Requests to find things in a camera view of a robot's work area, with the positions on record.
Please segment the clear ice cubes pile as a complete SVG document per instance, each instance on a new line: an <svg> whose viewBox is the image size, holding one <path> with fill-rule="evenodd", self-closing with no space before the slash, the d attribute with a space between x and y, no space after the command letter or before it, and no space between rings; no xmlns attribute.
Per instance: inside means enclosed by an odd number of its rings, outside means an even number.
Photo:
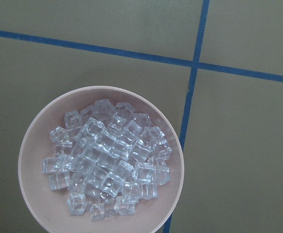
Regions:
<svg viewBox="0 0 283 233"><path fill-rule="evenodd" d="M73 216L91 221L132 215L140 200L158 196L171 179L172 148L147 113L128 102L96 101L64 114L49 132L55 154L42 161L51 191L67 190Z"/></svg>

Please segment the pink bowl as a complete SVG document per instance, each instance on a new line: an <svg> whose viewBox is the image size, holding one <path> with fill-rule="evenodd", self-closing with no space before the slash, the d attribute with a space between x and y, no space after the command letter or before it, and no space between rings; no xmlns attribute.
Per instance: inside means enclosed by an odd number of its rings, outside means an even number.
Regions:
<svg viewBox="0 0 283 233"><path fill-rule="evenodd" d="M51 191L48 178L42 174L42 160L54 154L48 133L63 125L64 113L80 110L97 100L109 99L112 103L129 102L136 110L148 113L172 146L168 161L171 180L158 188L158 197L138 203L135 214L112 216L92 222L89 213L72 216L66 204L65 191ZM89 86L61 95L46 107L29 126L19 152L18 179L23 198L39 224L50 233L154 233L173 212L183 186L184 159L177 134L164 116L152 103L125 89L112 86Z"/></svg>

